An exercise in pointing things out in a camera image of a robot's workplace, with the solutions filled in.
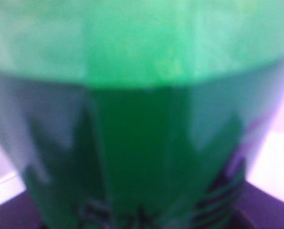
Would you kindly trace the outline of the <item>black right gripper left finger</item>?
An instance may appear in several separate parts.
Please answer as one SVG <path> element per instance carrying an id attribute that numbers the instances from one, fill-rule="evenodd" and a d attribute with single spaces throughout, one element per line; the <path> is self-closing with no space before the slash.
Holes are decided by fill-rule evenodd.
<path id="1" fill-rule="evenodd" d="M 28 191 L 7 200 L 0 197 L 0 229 L 45 229 L 46 225 Z"/>

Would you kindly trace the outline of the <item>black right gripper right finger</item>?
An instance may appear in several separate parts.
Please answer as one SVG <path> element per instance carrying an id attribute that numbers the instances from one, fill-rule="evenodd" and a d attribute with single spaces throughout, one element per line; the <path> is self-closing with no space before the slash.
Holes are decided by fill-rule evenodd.
<path id="1" fill-rule="evenodd" d="M 233 229 L 284 229 L 284 202 L 245 182 L 234 206 Z"/>

